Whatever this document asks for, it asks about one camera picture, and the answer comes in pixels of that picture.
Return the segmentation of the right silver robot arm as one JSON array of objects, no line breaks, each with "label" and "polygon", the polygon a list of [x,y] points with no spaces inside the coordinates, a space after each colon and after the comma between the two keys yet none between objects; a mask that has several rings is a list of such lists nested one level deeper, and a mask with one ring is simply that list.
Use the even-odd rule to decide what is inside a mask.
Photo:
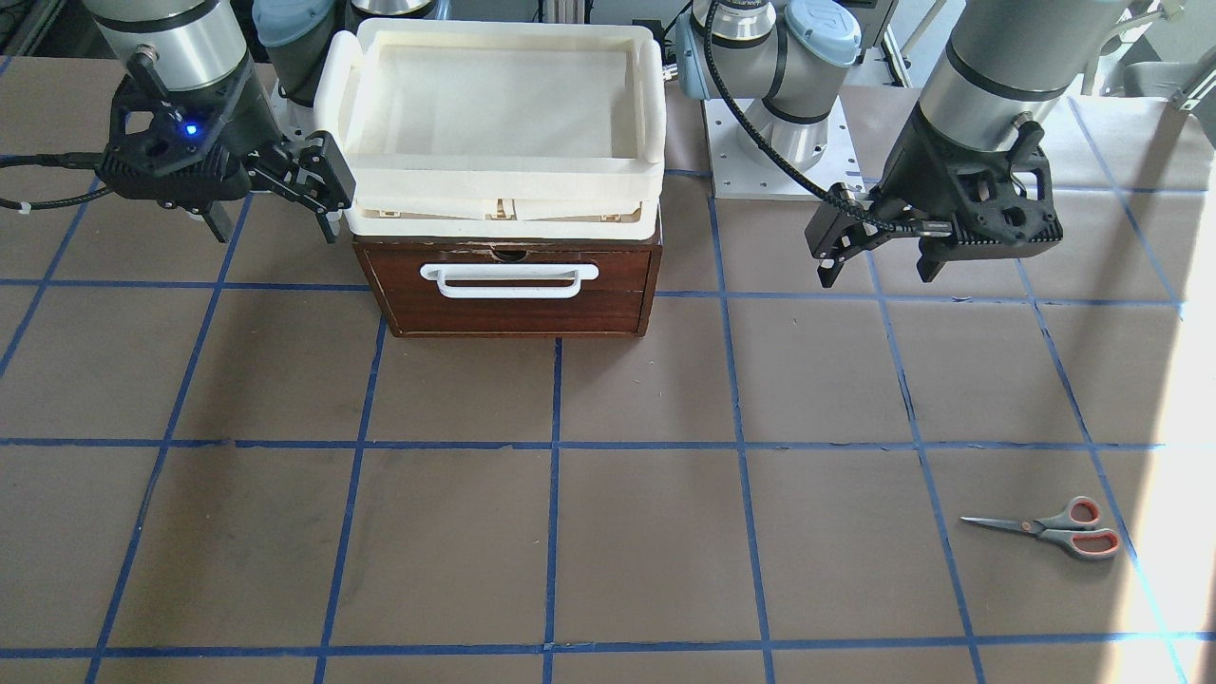
[{"label": "right silver robot arm", "polygon": [[226,1],[88,1],[124,65],[97,178],[232,239],[227,200],[274,192],[309,209],[334,243],[355,180],[330,131],[303,147],[278,129],[255,58]]}]

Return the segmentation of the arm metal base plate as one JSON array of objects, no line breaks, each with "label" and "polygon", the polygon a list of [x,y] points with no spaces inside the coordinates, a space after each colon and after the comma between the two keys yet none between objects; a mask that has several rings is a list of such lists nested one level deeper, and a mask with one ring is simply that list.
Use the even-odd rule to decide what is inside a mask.
[{"label": "arm metal base plate", "polygon": [[[857,163],[848,131],[846,113],[837,100],[824,120],[807,125],[777,120],[751,100],[741,99],[738,107],[782,159],[795,167],[809,181],[829,189],[843,183],[848,191],[861,195],[865,178]],[[795,180],[769,159],[734,119],[721,99],[704,103],[706,140],[711,152],[713,187],[724,200],[815,200]]]}]

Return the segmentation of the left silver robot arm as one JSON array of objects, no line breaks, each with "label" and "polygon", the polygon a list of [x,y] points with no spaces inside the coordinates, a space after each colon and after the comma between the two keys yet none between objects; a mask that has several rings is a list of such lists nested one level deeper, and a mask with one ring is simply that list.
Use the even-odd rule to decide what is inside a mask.
[{"label": "left silver robot arm", "polygon": [[950,260],[1030,258],[1063,239],[1043,122],[1116,26],[1124,1],[968,1],[869,200],[807,170],[863,52],[839,1],[694,1],[674,22],[685,94],[717,99],[751,155],[821,207],[807,248],[829,288],[849,259],[917,239],[923,282]]}]

